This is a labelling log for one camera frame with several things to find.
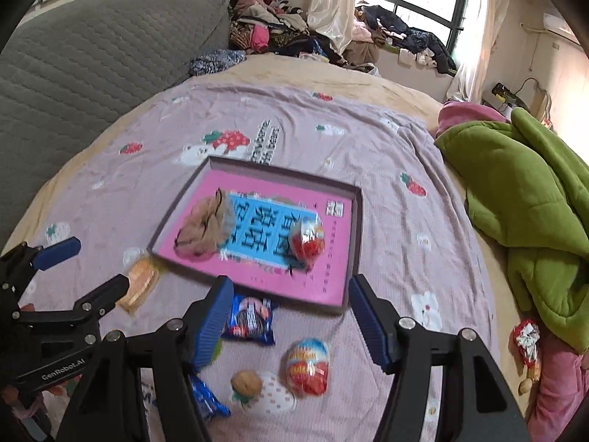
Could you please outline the brown walnut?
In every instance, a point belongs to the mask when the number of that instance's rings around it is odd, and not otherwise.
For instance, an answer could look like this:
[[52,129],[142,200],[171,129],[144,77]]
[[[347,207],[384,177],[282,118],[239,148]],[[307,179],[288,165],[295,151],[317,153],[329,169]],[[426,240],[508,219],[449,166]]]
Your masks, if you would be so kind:
[[264,382],[254,370],[241,370],[230,379],[235,393],[243,398],[254,398],[262,393]]

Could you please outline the red surprise egg toy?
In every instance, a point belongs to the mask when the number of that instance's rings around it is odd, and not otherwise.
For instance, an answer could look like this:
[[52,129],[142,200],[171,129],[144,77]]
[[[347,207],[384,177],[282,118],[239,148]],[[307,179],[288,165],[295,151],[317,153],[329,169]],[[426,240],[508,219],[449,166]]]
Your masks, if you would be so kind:
[[286,383],[296,396],[321,397],[328,390],[328,345],[317,338],[305,338],[293,345],[286,357]]

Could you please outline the blue barcode snack packet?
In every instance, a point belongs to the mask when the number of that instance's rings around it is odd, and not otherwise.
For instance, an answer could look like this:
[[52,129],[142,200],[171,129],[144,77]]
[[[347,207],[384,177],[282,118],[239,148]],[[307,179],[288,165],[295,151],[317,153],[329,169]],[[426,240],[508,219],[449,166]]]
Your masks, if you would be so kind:
[[204,422],[216,418],[229,418],[232,415],[230,409],[216,398],[213,391],[198,376],[190,375],[189,382],[193,400]]

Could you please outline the small blue cookie packet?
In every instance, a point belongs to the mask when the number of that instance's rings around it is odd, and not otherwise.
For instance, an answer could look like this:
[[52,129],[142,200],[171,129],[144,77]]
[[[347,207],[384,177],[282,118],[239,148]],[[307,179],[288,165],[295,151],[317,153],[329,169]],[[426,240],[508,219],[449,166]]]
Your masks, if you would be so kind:
[[269,298],[236,294],[222,338],[251,341],[265,346],[275,345],[272,321],[277,308],[278,305]]

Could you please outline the wrapped sponge cake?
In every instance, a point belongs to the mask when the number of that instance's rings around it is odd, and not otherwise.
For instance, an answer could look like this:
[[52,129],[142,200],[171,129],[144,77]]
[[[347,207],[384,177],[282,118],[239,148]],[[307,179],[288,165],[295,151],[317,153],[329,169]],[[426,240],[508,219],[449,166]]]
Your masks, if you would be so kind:
[[143,304],[160,277],[157,263],[150,257],[134,262],[128,271],[129,290],[118,304],[126,312],[134,312]]

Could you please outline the beige mesh pouch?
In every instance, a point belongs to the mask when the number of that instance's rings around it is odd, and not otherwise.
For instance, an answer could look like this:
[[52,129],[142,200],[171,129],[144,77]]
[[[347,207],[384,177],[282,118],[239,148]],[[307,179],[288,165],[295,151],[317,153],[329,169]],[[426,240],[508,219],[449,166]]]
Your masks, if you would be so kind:
[[203,197],[192,206],[175,238],[175,253],[188,259],[216,252],[235,227],[230,195],[219,187],[212,196]]

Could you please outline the red surprise egg in tray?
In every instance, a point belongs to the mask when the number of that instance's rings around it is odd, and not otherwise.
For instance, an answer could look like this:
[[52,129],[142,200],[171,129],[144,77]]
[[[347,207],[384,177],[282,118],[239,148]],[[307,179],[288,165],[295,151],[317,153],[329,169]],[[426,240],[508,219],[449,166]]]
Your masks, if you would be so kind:
[[301,218],[289,233],[289,248],[296,260],[310,270],[324,253],[324,226],[319,217]]

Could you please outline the red white candy wrapper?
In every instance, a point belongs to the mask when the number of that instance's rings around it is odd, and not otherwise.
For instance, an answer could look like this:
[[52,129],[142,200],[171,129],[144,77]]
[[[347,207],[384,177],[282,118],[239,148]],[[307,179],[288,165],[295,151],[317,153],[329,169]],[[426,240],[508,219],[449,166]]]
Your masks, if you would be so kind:
[[526,319],[513,328],[511,337],[522,364],[526,368],[526,377],[518,387],[519,394],[523,395],[530,392],[541,377],[541,360],[538,349],[540,330],[535,322]]

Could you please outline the green fleece blanket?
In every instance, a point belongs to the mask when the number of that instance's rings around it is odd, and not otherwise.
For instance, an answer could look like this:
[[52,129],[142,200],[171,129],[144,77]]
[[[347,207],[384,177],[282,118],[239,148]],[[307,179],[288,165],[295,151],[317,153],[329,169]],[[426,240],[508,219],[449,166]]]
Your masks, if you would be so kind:
[[588,166],[522,108],[470,121],[435,141],[463,179],[473,225],[507,250],[521,311],[578,353],[588,350]]

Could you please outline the grey quilted headboard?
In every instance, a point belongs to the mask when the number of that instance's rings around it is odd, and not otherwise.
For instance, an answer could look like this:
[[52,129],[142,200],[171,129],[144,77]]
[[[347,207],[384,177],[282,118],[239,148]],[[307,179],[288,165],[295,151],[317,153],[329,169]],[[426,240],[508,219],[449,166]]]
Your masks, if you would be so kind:
[[230,0],[76,0],[1,53],[1,241],[43,184],[105,129],[227,47]]

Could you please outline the pink blanket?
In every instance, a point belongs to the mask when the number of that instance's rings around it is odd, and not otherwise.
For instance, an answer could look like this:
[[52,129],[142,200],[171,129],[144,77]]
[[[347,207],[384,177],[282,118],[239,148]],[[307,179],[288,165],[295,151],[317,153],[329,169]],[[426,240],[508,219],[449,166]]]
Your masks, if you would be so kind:
[[448,129],[469,122],[501,122],[508,123],[494,108],[470,102],[446,102],[438,113],[438,126],[435,137],[438,138]]

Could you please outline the clothes on window sill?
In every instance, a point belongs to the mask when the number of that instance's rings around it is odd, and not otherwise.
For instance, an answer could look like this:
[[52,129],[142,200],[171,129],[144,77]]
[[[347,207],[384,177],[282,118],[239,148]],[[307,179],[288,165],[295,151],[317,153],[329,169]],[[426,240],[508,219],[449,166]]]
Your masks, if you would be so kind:
[[362,23],[376,46],[406,50],[442,75],[454,76],[457,66],[446,46],[432,32],[410,27],[392,11],[380,5],[355,7],[355,22]]

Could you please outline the pile of clothes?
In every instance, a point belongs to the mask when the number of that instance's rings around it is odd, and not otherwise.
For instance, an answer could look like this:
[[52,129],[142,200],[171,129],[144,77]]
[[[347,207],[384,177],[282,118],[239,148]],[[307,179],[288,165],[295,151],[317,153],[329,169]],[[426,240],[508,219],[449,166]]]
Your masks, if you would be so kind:
[[317,55],[339,67],[346,64],[331,40],[311,30],[303,10],[288,0],[230,0],[230,19],[230,49],[296,58]]

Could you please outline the cream curtain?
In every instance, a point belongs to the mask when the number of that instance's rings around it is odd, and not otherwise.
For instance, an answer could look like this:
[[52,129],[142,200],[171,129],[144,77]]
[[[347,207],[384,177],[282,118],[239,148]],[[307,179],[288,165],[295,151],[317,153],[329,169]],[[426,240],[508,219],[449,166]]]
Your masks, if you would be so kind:
[[507,14],[510,0],[469,0],[467,25],[460,37],[462,58],[447,92],[447,101],[478,103],[491,50]]
[[334,50],[342,54],[352,40],[355,0],[311,0],[307,24],[331,41]]

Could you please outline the cream curtain right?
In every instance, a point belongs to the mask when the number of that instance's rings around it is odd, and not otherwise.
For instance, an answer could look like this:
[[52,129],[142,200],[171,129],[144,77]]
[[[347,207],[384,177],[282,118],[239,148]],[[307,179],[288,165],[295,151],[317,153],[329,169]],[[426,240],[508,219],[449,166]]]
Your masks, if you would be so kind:
[[447,92],[447,101],[478,103],[491,50],[507,14],[510,0],[469,0],[467,25],[460,37],[462,58]]

